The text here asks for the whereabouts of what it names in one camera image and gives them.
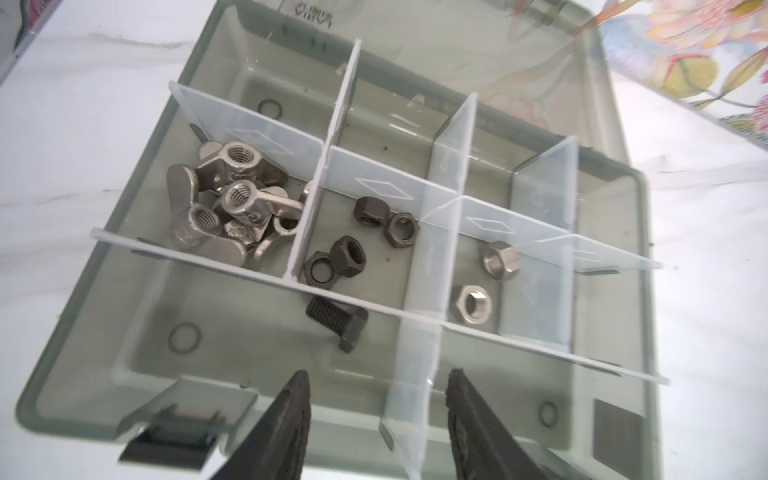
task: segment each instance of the black hex nut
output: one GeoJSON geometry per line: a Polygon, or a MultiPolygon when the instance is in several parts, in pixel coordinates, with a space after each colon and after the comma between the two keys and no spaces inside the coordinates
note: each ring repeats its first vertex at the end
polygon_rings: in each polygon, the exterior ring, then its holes
{"type": "Polygon", "coordinates": [[[395,248],[412,247],[419,235],[419,222],[411,214],[394,214],[384,229],[384,237],[395,248]]]}
{"type": "Polygon", "coordinates": [[[331,256],[326,252],[317,251],[313,253],[312,256],[306,259],[306,262],[304,262],[303,270],[304,270],[304,278],[306,279],[306,284],[309,286],[316,286],[318,288],[330,290],[331,287],[333,287],[333,285],[339,279],[339,274],[333,268],[333,262],[331,262],[331,256]],[[331,276],[328,280],[318,280],[317,277],[315,276],[314,269],[316,266],[321,264],[325,264],[331,269],[331,276]]]}
{"type": "Polygon", "coordinates": [[[389,217],[389,205],[376,197],[360,197],[352,215],[367,227],[381,227],[389,217]]]}
{"type": "Polygon", "coordinates": [[[368,323],[368,310],[356,306],[351,312],[346,312],[321,296],[312,297],[306,306],[306,315],[335,332],[341,339],[339,349],[344,353],[355,349],[360,333],[368,323]]]}
{"type": "Polygon", "coordinates": [[[331,247],[333,269],[341,276],[352,278],[366,268],[366,252],[354,237],[345,235],[331,247]]]}

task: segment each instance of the white marble surface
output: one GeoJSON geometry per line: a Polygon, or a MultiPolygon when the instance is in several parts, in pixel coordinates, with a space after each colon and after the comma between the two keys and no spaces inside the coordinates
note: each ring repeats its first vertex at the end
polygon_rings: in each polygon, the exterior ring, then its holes
{"type": "MultiPolygon", "coordinates": [[[[119,446],[33,435],[13,417],[88,231],[106,222],[213,3],[66,0],[0,86],[0,478],[208,478],[222,462],[201,475],[117,465],[119,446]]],[[[665,478],[762,478],[768,153],[623,78],[614,86],[666,265],[654,280],[673,382],[660,390],[665,478]]]]}

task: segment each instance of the square head bolt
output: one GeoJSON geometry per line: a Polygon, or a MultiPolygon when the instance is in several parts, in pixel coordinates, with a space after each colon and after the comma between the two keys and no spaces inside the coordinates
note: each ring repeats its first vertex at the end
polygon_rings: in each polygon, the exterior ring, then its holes
{"type": "Polygon", "coordinates": [[[349,312],[321,296],[314,296],[306,306],[306,315],[336,333],[339,349],[351,353],[357,346],[362,330],[368,323],[368,310],[355,306],[349,312]]]}

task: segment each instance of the washer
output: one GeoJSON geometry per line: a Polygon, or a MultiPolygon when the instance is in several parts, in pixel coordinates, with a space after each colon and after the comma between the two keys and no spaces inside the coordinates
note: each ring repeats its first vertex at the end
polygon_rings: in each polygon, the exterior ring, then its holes
{"type": "Polygon", "coordinates": [[[199,326],[192,322],[179,323],[168,334],[168,348],[171,350],[171,352],[176,353],[177,355],[188,355],[197,349],[202,339],[203,331],[200,330],[199,326]],[[192,343],[189,344],[189,346],[185,346],[184,344],[180,345],[180,342],[188,343],[184,341],[184,338],[182,338],[182,336],[188,330],[191,330],[191,332],[194,334],[192,343]]]}
{"type": "Polygon", "coordinates": [[[271,98],[264,98],[262,101],[260,101],[258,106],[256,107],[256,111],[259,112],[260,114],[264,115],[265,117],[269,117],[269,118],[271,118],[273,120],[279,120],[280,117],[283,116],[283,106],[280,104],[280,102],[278,102],[277,100],[273,100],[271,98]],[[277,107],[277,115],[276,116],[270,117],[269,115],[265,114],[262,111],[267,105],[274,105],[275,107],[277,107]]]}

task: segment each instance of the plastic storage case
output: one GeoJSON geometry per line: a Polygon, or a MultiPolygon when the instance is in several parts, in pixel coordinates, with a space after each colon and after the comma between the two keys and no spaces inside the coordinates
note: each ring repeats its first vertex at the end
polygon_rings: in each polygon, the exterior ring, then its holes
{"type": "Polygon", "coordinates": [[[444,391],[461,367],[546,472],[658,477],[665,380],[638,172],[252,2],[217,4],[170,89],[112,218],[94,229],[19,402],[23,425],[126,441],[171,408],[217,419],[207,428],[231,451],[305,369],[307,465],[454,478],[444,391]],[[280,119],[250,109],[264,99],[280,119]],[[201,135],[252,144],[288,172],[292,197],[315,185],[293,244],[261,271],[170,246],[165,171],[196,164],[201,135]],[[417,217],[413,248],[354,221],[366,195],[417,217]],[[302,283],[308,255],[344,233],[365,247],[366,271],[331,291],[302,283]],[[507,283],[478,260],[493,240],[522,256],[507,283]],[[492,321],[451,318],[464,283],[491,293],[492,321]],[[311,295],[369,311],[352,354],[306,318],[311,295]]]}

